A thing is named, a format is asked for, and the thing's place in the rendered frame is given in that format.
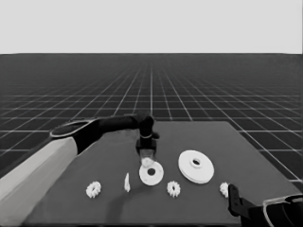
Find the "large thick white disc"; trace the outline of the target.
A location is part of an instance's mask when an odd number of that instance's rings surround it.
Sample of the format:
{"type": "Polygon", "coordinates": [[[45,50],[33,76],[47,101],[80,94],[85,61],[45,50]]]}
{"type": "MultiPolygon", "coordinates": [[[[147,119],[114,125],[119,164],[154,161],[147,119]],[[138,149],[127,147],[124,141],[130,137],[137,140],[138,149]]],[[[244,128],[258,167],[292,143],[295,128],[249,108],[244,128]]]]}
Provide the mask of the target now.
{"type": "Polygon", "coordinates": [[[178,167],[184,177],[193,183],[208,183],[214,176],[211,160],[198,150],[185,150],[180,153],[178,167]]]}

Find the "white round carrier with pins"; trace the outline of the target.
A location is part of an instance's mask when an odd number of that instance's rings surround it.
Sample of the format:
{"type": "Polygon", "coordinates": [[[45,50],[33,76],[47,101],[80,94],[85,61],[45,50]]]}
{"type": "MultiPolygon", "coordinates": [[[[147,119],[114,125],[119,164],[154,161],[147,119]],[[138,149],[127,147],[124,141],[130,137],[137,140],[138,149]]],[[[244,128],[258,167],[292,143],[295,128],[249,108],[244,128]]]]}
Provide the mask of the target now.
{"type": "Polygon", "coordinates": [[[159,184],[164,177],[164,168],[154,162],[149,167],[141,166],[139,168],[139,178],[145,185],[153,186],[159,184]]]}

